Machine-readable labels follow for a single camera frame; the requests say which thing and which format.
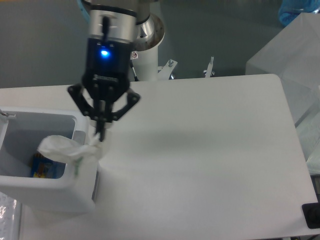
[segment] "blue plastic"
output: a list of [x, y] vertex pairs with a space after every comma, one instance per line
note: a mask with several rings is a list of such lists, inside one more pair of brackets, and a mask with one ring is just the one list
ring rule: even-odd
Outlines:
[[282, 0], [278, 16], [280, 22], [286, 27], [300, 13], [317, 14], [320, 10], [320, 0]]

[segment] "white bin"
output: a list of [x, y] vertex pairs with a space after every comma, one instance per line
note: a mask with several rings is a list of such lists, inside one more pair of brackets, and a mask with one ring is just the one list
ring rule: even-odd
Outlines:
[[31, 177], [33, 155], [41, 140], [61, 135], [81, 144], [88, 120], [80, 112], [0, 107], [15, 117], [0, 118], [0, 192], [32, 208], [59, 212], [89, 212], [98, 164], [82, 165], [75, 175], [71, 164], [59, 168], [56, 179]]

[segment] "blue led light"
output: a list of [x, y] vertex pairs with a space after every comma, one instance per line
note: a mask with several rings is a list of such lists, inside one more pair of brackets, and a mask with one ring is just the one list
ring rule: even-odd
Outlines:
[[109, 52], [106, 51], [106, 50], [102, 50], [102, 51], [101, 51], [101, 56], [104, 57], [104, 58], [105, 58], [105, 57], [108, 57], [108, 56], [109, 56]]

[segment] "black object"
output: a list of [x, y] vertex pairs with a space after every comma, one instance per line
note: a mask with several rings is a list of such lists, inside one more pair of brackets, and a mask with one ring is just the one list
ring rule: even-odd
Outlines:
[[303, 204], [302, 211], [308, 228], [320, 229], [320, 203]]
[[[139, 100], [140, 95], [130, 89], [128, 71], [133, 43], [108, 40], [110, 20], [102, 19], [102, 39], [89, 38], [85, 72], [82, 84], [70, 86], [67, 90], [84, 116], [96, 121], [96, 134], [100, 141], [105, 138], [105, 123], [119, 120]], [[84, 88], [93, 99], [93, 107], [83, 96]], [[116, 102], [127, 92], [127, 104], [117, 112]]]

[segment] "white table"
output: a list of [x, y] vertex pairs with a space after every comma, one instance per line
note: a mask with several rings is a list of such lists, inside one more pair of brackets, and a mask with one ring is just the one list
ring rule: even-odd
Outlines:
[[[0, 89], [0, 105], [76, 109], [67, 86]], [[251, 240], [319, 234], [317, 201], [275, 75], [134, 82], [107, 132], [96, 209], [23, 207], [20, 239]], [[124, 104], [124, 99], [117, 106]]]

